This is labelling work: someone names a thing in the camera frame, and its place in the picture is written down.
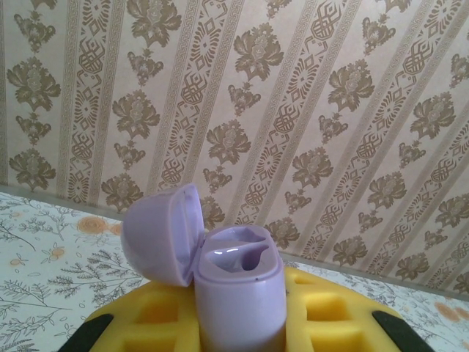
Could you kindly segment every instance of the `patterned wallpaper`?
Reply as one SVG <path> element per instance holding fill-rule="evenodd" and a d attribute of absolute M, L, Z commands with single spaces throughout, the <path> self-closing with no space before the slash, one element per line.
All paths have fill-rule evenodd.
<path fill-rule="evenodd" d="M 3 184 L 469 295 L 469 1 L 0 6 Z"/>

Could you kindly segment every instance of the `floral tablecloth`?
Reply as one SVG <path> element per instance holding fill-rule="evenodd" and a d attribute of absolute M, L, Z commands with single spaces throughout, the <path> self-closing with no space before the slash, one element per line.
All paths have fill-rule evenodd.
<path fill-rule="evenodd" d="M 145 283 L 120 223 L 0 193 L 0 352 L 57 351 L 97 307 Z M 469 303 L 286 262 L 395 309 L 438 352 L 469 351 Z"/>

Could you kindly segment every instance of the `white table surface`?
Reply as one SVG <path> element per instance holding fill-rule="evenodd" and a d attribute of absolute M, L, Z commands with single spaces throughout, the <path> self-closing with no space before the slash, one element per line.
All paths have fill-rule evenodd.
<path fill-rule="evenodd" d="M 94 310 L 143 280 L 120 223 L 0 193 L 0 352 L 57 351 Z M 469 351 L 469 303 L 296 262 L 399 312 L 437 352 Z"/>

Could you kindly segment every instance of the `table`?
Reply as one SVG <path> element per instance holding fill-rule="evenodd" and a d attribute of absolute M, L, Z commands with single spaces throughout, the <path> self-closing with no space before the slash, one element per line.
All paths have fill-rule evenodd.
<path fill-rule="evenodd" d="M 0 193 L 0 352 L 57 351 L 84 319 L 147 281 L 119 221 Z M 397 312 L 437 352 L 469 351 L 469 303 L 286 261 Z"/>

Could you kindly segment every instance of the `damask motif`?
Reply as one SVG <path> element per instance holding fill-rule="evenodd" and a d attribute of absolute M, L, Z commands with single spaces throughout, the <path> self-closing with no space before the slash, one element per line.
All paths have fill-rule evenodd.
<path fill-rule="evenodd" d="M 433 274 L 432 278 L 428 281 L 426 286 L 433 289 L 438 289 L 446 281 L 446 279 L 449 278 L 450 274 L 451 272 L 448 268 L 440 268 L 436 273 Z"/>
<path fill-rule="evenodd" d="M 277 12 L 286 7 L 292 0 L 266 0 L 267 2 L 267 17 L 274 18 Z"/>
<path fill-rule="evenodd" d="M 217 44 L 220 42 L 220 33 L 221 29 L 213 26 L 211 21 L 198 23 L 193 34 L 194 42 L 191 49 L 191 61 L 197 70 L 212 66 Z"/>
<path fill-rule="evenodd" d="M 40 106 L 50 111 L 51 98 L 60 95 L 60 85 L 56 84 L 49 70 L 44 68 L 36 57 L 22 61 L 12 70 L 8 70 L 7 78 L 18 88 L 15 94 L 16 100 L 19 103 L 28 103 L 32 111 L 36 111 Z"/>
<path fill-rule="evenodd" d="M 222 222 L 225 219 L 225 214 L 220 208 L 220 205 L 215 201 L 215 198 L 208 196 L 200 199 L 202 207 L 202 215 L 204 218 L 205 227 L 209 230 L 215 228 L 216 223 Z"/>
<path fill-rule="evenodd" d="M 300 182 L 301 188 L 305 188 L 307 185 L 316 188 L 321 183 L 321 177 L 329 177 L 333 171 L 323 147 L 295 156 L 292 166 L 298 170 L 293 174 L 293 181 Z"/>
<path fill-rule="evenodd" d="M 374 256 L 367 272 L 373 275 L 379 275 L 380 272 L 387 266 L 390 260 L 391 257 L 389 257 L 389 254 L 387 252 L 378 253 L 376 256 Z"/>
<path fill-rule="evenodd" d="M 241 55 L 236 60 L 236 71 L 244 71 L 248 81 L 256 76 L 265 81 L 270 74 L 270 66 L 278 66 L 284 58 L 277 36 L 269 23 L 238 35 L 234 40 L 234 49 Z"/>
<path fill-rule="evenodd" d="M 36 187 L 46 190 L 49 186 L 48 180 L 56 177 L 56 170 L 34 149 L 28 149 L 10 158 L 9 165 L 17 172 L 16 180 L 20 184 L 27 184 L 31 191 Z"/>
<path fill-rule="evenodd" d="M 75 203 L 85 202 L 89 191 L 89 178 L 85 177 L 82 172 L 77 172 L 76 175 L 70 173 L 67 191 L 70 200 Z"/>
<path fill-rule="evenodd" d="M 415 280 L 419 274 L 424 273 L 430 267 L 425 253 L 412 254 L 409 257 L 401 259 L 397 266 L 396 276 L 400 276 L 402 280 Z"/>
<path fill-rule="evenodd" d="M 237 120 L 222 123 L 209 130 L 207 141 L 213 144 L 209 150 L 209 157 L 218 158 L 220 164 L 227 161 L 236 164 L 240 160 L 240 153 L 247 153 L 251 149 L 248 136 Z"/>
<path fill-rule="evenodd" d="M 21 34 L 28 39 L 31 50 L 37 53 L 41 45 L 48 42 L 56 29 L 54 26 L 45 26 L 40 22 L 40 14 L 36 11 L 31 12 L 30 18 L 22 18 L 16 14 L 14 17 L 16 24 L 20 27 Z"/>
<path fill-rule="evenodd" d="M 453 287 L 454 291 L 459 291 L 459 293 L 469 293 L 469 271 L 464 274 L 460 274 L 456 278 L 457 284 Z"/>
<path fill-rule="evenodd" d="M 222 166 L 217 166 L 215 171 L 204 169 L 205 181 L 207 181 L 209 185 L 211 194 L 214 194 L 220 187 L 225 186 L 233 179 L 231 175 L 225 175 L 223 170 Z"/>
<path fill-rule="evenodd" d="M 438 210 L 440 214 L 437 216 L 436 222 L 440 222 L 443 227 L 448 225 L 456 227 L 461 219 L 469 218 L 469 194 L 441 202 Z"/>
<path fill-rule="evenodd" d="M 241 116 L 246 110 L 251 108 L 255 103 L 261 100 L 260 94 L 250 92 L 251 84 L 244 83 L 243 88 L 235 88 L 232 84 L 228 86 L 229 98 L 234 104 L 234 114 Z"/>
<path fill-rule="evenodd" d="M 75 94 L 75 121 L 86 131 L 88 128 L 95 128 L 97 120 L 97 111 L 99 109 L 99 97 L 89 94 L 89 91 L 76 91 Z"/>
<path fill-rule="evenodd" d="M 373 180 L 369 190 L 373 193 L 368 197 L 368 203 L 374 203 L 376 209 L 382 206 L 389 209 L 395 199 L 401 199 L 407 192 L 400 172 L 393 172 Z"/>
<path fill-rule="evenodd" d="M 277 146 L 265 146 L 256 165 L 256 174 L 259 175 L 261 180 L 272 178 L 277 171 L 280 161 L 281 153 Z"/>
<path fill-rule="evenodd" d="M 449 92 L 435 95 L 426 99 L 423 103 L 418 103 L 413 109 L 417 120 L 410 126 L 411 132 L 418 132 L 418 139 L 425 136 L 434 139 L 440 133 L 441 127 L 448 127 L 453 123 L 454 114 L 453 102 Z"/>
<path fill-rule="evenodd" d="M 412 0 L 381 0 L 386 3 L 386 12 L 389 12 L 393 7 L 398 7 L 401 12 L 404 12 L 410 5 Z"/>
<path fill-rule="evenodd" d="M 370 214 L 360 212 L 358 214 L 358 223 L 360 224 L 360 233 L 365 233 L 368 229 L 375 227 L 383 222 L 383 218 L 376 217 L 377 212 L 372 210 Z"/>
<path fill-rule="evenodd" d="M 57 0 L 31 0 L 31 3 L 35 10 L 37 10 L 39 5 L 41 4 L 46 4 L 47 6 L 49 6 L 49 9 L 53 10 L 54 7 L 57 5 Z"/>
<path fill-rule="evenodd" d="M 443 236 L 443 229 L 438 229 L 436 232 L 425 232 L 425 250 L 428 251 L 433 246 L 440 244 L 448 239 L 448 236 Z"/>
<path fill-rule="evenodd" d="M 148 48 L 144 49 L 143 55 L 137 56 L 132 51 L 127 54 L 132 70 L 137 74 L 141 86 L 144 86 L 149 78 L 155 77 L 164 68 L 163 63 L 153 61 L 151 55 L 152 51 Z"/>
<path fill-rule="evenodd" d="M 176 156 L 189 152 L 194 129 L 195 126 L 189 123 L 187 117 L 174 121 L 169 137 L 169 149 L 173 150 Z"/>
<path fill-rule="evenodd" d="M 428 193 L 417 194 L 405 211 L 404 218 L 407 221 L 418 220 L 424 214 L 430 203 L 432 203 L 432 199 L 428 197 Z"/>
<path fill-rule="evenodd" d="M 313 259 L 316 258 L 317 255 L 322 251 L 325 245 L 324 238 L 315 238 L 310 237 L 308 242 L 306 242 L 306 246 L 301 253 L 301 257 L 306 259 Z"/>
<path fill-rule="evenodd" d="M 326 119 L 324 115 L 319 117 L 320 121 L 320 131 L 322 133 L 322 143 L 326 144 L 333 137 L 338 136 L 340 133 L 344 132 L 349 128 L 347 123 L 341 123 L 339 113 L 334 113 L 332 118 Z"/>
<path fill-rule="evenodd" d="M 43 138 L 52 129 L 48 123 L 41 123 L 37 118 L 38 115 L 32 112 L 30 118 L 24 119 L 21 116 L 16 117 L 16 122 L 21 127 L 21 130 L 26 133 L 29 138 L 29 142 L 32 145 L 36 145 L 39 139 Z"/>
<path fill-rule="evenodd" d="M 404 169 L 411 161 L 417 161 L 426 154 L 425 150 L 420 150 L 418 146 L 419 141 L 414 141 L 411 145 L 406 145 L 404 142 L 399 144 L 399 157 L 401 163 L 399 167 Z"/>
<path fill-rule="evenodd" d="M 334 244 L 335 255 L 332 260 L 339 262 L 340 266 L 344 264 L 354 265 L 357 259 L 363 258 L 368 254 L 365 243 L 361 236 L 355 236 Z"/>
<path fill-rule="evenodd" d="M 385 130 L 385 128 L 391 127 L 397 114 L 401 111 L 404 101 L 405 97 L 402 95 L 399 96 L 390 90 L 386 93 L 385 98 L 373 118 L 373 123 L 377 126 L 378 130 Z"/>
<path fill-rule="evenodd" d="M 358 177 L 351 175 L 349 172 L 345 172 L 337 185 L 334 197 L 337 197 L 339 202 L 349 200 L 359 183 L 360 179 Z"/>
<path fill-rule="evenodd" d="M 305 191 L 298 189 L 296 194 L 285 192 L 285 201 L 288 205 L 288 214 L 292 215 L 296 210 L 304 208 L 311 203 L 310 197 L 304 197 Z"/>
<path fill-rule="evenodd" d="M 127 10 L 136 19 L 132 24 L 133 36 L 143 37 L 148 48 L 154 42 L 165 47 L 169 31 L 177 31 L 181 26 L 181 15 L 169 0 L 128 0 Z"/>
<path fill-rule="evenodd" d="M 329 84 L 335 88 L 329 94 L 329 103 L 336 103 L 339 111 L 348 107 L 355 111 L 360 105 L 360 98 L 369 98 L 374 90 L 373 80 L 364 59 L 355 64 L 333 71 Z"/>
<path fill-rule="evenodd" d="M 116 207 L 118 213 L 128 209 L 132 203 L 144 196 L 135 181 L 125 173 L 103 182 L 101 189 L 108 195 L 106 204 Z"/>
<path fill-rule="evenodd" d="M 287 249 L 290 241 L 296 241 L 300 233 L 291 218 L 283 218 L 265 225 L 277 246 Z"/>
<path fill-rule="evenodd" d="M 135 142 L 132 140 L 128 141 L 127 145 L 116 143 L 114 144 L 114 149 L 124 164 L 124 170 L 129 170 L 132 165 L 137 164 L 145 156 L 145 151 L 137 150 Z"/>
<path fill-rule="evenodd" d="M 298 99 L 306 99 L 318 68 L 319 64 L 314 61 L 313 56 L 308 56 L 306 59 L 298 59 L 286 91 L 287 94 L 290 94 L 292 102 Z"/>
<path fill-rule="evenodd" d="M 459 54 L 451 59 L 451 83 L 450 88 L 455 88 L 462 80 L 469 78 L 469 56 L 461 57 Z"/>
<path fill-rule="evenodd" d="M 117 122 L 117 129 L 127 131 L 132 139 L 138 135 L 148 138 L 149 128 L 160 122 L 160 115 L 141 89 L 114 101 L 112 111 L 121 117 Z"/>
<path fill-rule="evenodd" d="M 380 16 L 378 21 L 371 22 L 368 17 L 364 18 L 362 26 L 363 38 L 365 39 L 365 55 L 370 55 L 377 46 L 381 46 L 396 34 L 395 28 L 389 29 L 385 25 L 388 19 L 389 17 L 384 14 Z"/>

